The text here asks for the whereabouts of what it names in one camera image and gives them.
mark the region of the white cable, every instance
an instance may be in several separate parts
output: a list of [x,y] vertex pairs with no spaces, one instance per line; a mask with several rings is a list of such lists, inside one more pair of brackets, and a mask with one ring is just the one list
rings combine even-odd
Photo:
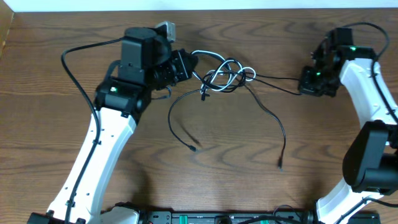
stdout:
[[[215,52],[210,52],[210,51],[207,51],[207,50],[195,50],[195,51],[193,51],[191,54],[192,54],[192,55],[195,55],[195,54],[212,55],[212,56],[214,56],[215,58],[217,58],[218,60],[220,60],[220,61],[222,62],[222,64],[218,67],[217,70],[210,70],[210,71],[208,71],[206,75],[209,75],[209,74],[211,74],[211,75],[207,76],[207,77],[204,79],[204,81],[206,81],[206,82],[207,82],[208,80],[210,80],[210,83],[213,84],[213,85],[216,85],[216,84],[214,84],[213,82],[218,78],[218,75],[221,75],[221,76],[224,75],[225,71],[223,71],[223,69],[224,69],[225,67],[228,68],[228,69],[230,69],[230,66],[228,65],[229,63],[235,63],[235,64],[239,67],[239,70],[238,70],[237,72],[234,72],[235,75],[232,75],[233,73],[228,73],[229,78],[228,78],[228,81],[227,81],[227,83],[226,83],[225,85],[216,85],[217,87],[219,87],[219,89],[211,88],[211,90],[213,90],[213,91],[223,91],[223,90],[225,90],[225,89],[228,88],[230,85],[232,85],[232,83],[234,82],[235,78],[236,78],[240,73],[242,73],[243,71],[245,71],[246,69],[249,69],[249,70],[251,70],[251,71],[253,72],[253,77],[251,77],[251,78],[247,78],[247,77],[246,77],[245,80],[246,80],[247,82],[253,81],[253,80],[256,78],[256,71],[255,71],[253,68],[251,68],[251,67],[243,67],[242,64],[241,64],[239,61],[237,61],[237,60],[233,60],[233,59],[227,59],[227,60],[225,60],[224,57],[221,56],[220,54],[215,53]],[[193,72],[193,75],[196,76],[197,79],[201,80],[201,78],[198,76],[197,72]],[[206,88],[205,88],[205,84],[204,84],[204,83],[202,83],[201,89],[202,89],[202,91],[201,91],[200,93],[203,94],[203,91],[206,91]]]

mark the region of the wooden board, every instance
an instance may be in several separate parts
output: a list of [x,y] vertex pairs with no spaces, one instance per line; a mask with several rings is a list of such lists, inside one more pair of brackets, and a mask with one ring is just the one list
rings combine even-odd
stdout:
[[[384,27],[391,45],[380,63],[398,99],[398,9],[165,11],[21,13],[15,16],[7,53],[0,61],[0,222],[25,222],[45,212],[58,194],[84,140],[90,111],[63,71],[65,49],[115,39],[128,27],[177,25],[174,48],[212,50],[240,60],[258,73],[299,77],[310,52],[326,31],[350,22]],[[358,44],[379,50],[383,38],[359,27]],[[71,71],[90,96],[120,44],[74,52]],[[201,58],[198,72],[218,65]],[[295,82],[273,82],[294,91]],[[348,92],[336,98],[292,96],[260,83],[251,86],[282,120],[287,131],[284,171],[277,169],[282,147],[278,124],[247,90],[191,95],[175,107],[173,126],[201,146],[196,154],[173,138],[167,112],[182,93],[197,89],[190,80],[173,88],[172,99],[153,102],[128,141],[106,191],[103,208],[132,200],[174,210],[273,210],[281,204],[311,208],[342,178],[342,158],[359,131]],[[386,197],[397,202],[398,194]],[[383,223],[395,223],[396,210],[369,205]]]
[[7,6],[7,4],[3,0],[0,0],[0,58],[2,54],[2,49],[6,45],[6,39],[13,16],[14,12]]

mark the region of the green led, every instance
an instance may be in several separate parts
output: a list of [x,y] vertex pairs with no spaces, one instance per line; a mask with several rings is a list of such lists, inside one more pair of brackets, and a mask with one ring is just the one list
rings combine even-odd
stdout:
[[117,92],[118,92],[118,89],[117,89],[116,87],[112,86],[112,87],[111,87],[111,92],[117,93]]

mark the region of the brown wooden surface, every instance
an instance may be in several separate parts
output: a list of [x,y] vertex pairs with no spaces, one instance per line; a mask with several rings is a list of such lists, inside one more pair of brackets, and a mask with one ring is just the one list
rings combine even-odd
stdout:
[[6,44],[6,39],[13,16],[14,12],[3,0],[0,0],[0,58],[2,49]]
[[[0,222],[25,222],[45,212],[58,194],[84,140],[90,111],[63,71],[60,54],[78,45],[115,39],[127,27],[170,20],[177,25],[174,48],[212,50],[240,60],[258,73],[299,77],[310,52],[326,31],[371,21],[390,34],[381,59],[390,91],[398,99],[398,9],[322,9],[182,12],[18,13],[0,60]],[[377,31],[359,27],[358,44],[383,44]],[[67,61],[87,92],[95,87],[120,44],[72,53]],[[203,74],[217,62],[204,58]],[[295,90],[291,81],[273,82]],[[172,115],[175,131],[200,142],[196,154],[167,127],[173,100],[200,86],[178,84],[169,100],[153,102],[116,165],[103,207],[132,200],[175,210],[273,210],[280,204],[310,208],[341,179],[342,158],[359,131],[347,91],[338,97],[292,96],[260,83],[251,86],[282,120],[287,131],[284,171],[278,124],[245,89],[182,100]],[[398,194],[384,198],[397,202]],[[370,205],[383,223],[396,223],[396,210]]]

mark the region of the white wall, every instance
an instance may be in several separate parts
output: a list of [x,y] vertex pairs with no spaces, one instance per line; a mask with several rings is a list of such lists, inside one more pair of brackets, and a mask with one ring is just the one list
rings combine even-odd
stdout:
[[4,0],[14,12],[398,7],[398,0]]

